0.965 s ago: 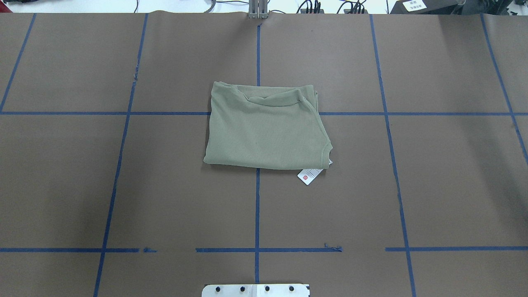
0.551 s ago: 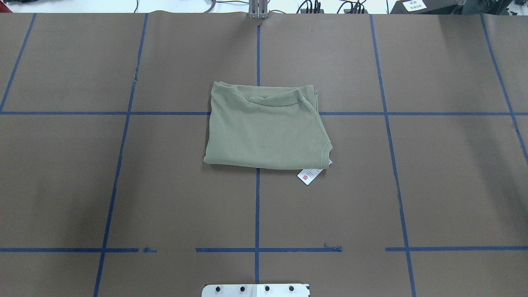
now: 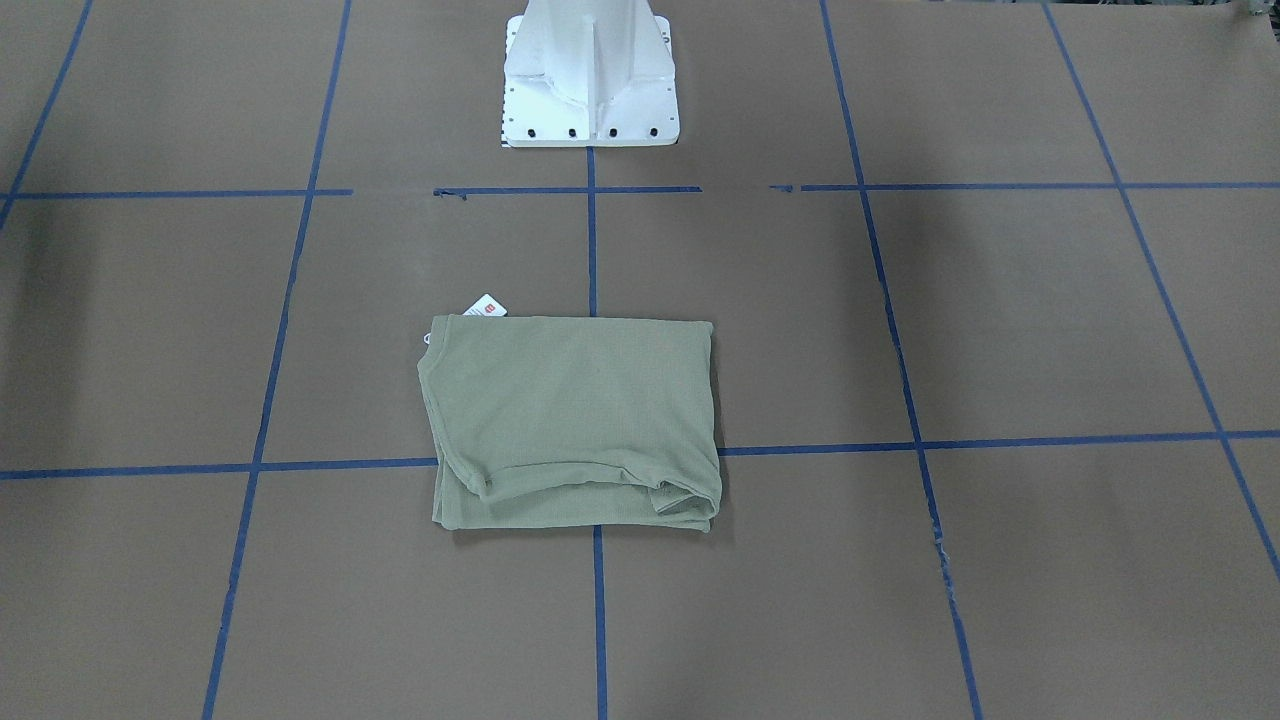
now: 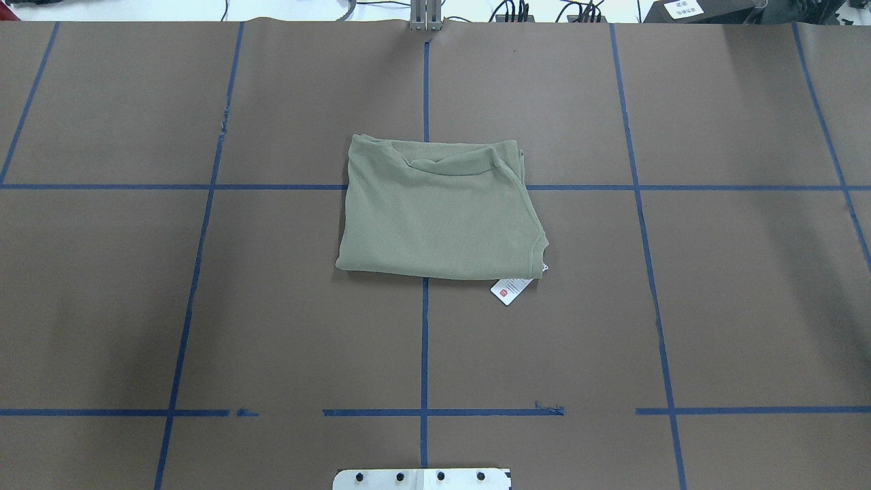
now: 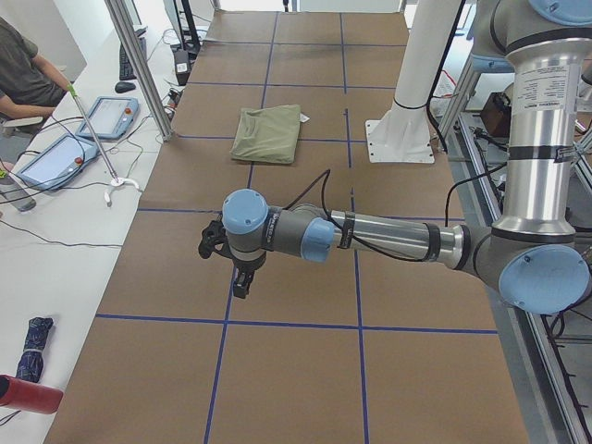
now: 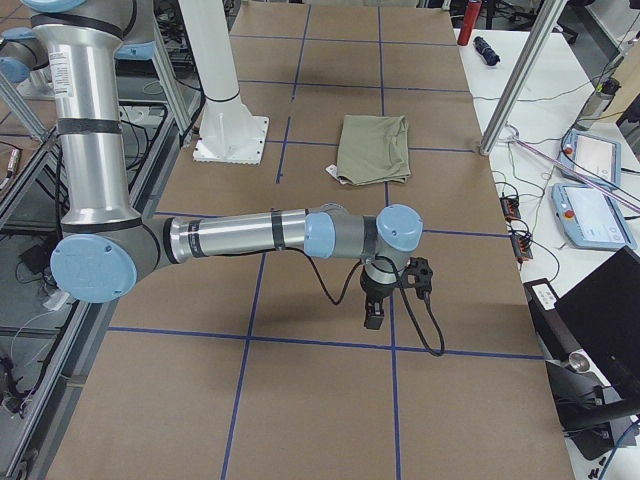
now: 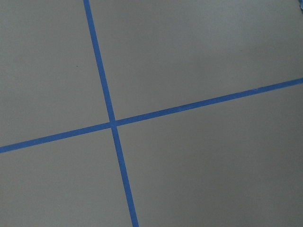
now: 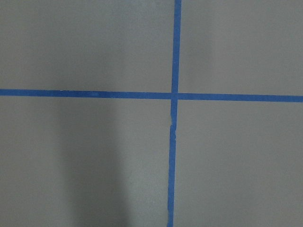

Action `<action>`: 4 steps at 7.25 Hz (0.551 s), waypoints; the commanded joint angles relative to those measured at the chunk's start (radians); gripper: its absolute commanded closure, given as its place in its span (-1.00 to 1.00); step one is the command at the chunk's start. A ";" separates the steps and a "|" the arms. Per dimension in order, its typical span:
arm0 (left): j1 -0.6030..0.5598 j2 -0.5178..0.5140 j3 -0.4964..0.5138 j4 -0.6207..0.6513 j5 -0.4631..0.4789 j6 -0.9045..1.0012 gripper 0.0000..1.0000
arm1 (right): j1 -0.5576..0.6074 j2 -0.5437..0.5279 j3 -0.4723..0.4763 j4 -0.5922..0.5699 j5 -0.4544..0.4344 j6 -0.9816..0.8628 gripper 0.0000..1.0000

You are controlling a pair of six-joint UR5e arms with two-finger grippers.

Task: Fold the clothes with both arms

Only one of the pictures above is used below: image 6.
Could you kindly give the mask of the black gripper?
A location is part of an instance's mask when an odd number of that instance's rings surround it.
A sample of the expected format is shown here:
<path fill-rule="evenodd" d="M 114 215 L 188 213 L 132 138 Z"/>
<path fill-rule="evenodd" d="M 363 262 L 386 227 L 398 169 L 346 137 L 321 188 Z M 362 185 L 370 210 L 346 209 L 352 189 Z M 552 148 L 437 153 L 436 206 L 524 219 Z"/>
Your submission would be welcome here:
<path fill-rule="evenodd" d="M 380 283 L 367 273 L 360 276 L 360 286 L 365 293 L 364 327 L 368 330 L 380 330 L 385 319 L 384 299 L 396 288 L 397 282 Z"/>

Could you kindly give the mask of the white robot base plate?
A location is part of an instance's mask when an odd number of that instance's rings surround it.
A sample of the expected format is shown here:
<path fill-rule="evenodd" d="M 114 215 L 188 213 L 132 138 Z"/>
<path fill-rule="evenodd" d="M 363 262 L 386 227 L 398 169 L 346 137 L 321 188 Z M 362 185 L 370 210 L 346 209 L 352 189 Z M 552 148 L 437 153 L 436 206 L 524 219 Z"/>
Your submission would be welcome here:
<path fill-rule="evenodd" d="M 196 162 L 257 165 L 261 162 L 269 118 L 252 116 L 230 120 L 222 113 L 205 113 L 193 152 Z"/>

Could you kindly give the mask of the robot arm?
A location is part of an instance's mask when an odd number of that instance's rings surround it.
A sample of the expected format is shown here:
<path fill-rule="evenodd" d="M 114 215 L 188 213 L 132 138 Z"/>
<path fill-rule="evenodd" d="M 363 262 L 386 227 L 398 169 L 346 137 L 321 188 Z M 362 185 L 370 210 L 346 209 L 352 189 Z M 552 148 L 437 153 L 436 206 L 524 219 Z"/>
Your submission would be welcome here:
<path fill-rule="evenodd" d="M 22 83 L 32 72 L 48 67 L 48 52 L 30 28 L 15 27 L 1 33 L 1 73 L 9 82 Z"/>
<path fill-rule="evenodd" d="M 269 121 L 242 101 L 223 6 L 179 5 L 203 88 L 192 159 L 171 168 L 157 211 L 131 203 L 115 72 L 117 52 L 153 35 L 141 1 L 32 1 L 31 26 L 48 53 L 70 207 L 50 266 L 57 285 L 87 303 L 126 294 L 151 273 L 191 259 L 293 250 L 355 261 L 368 329 L 394 291 L 428 298 L 429 271 L 415 257 L 423 221 L 392 204 L 352 214 L 327 203 L 281 210 L 260 173 Z"/>

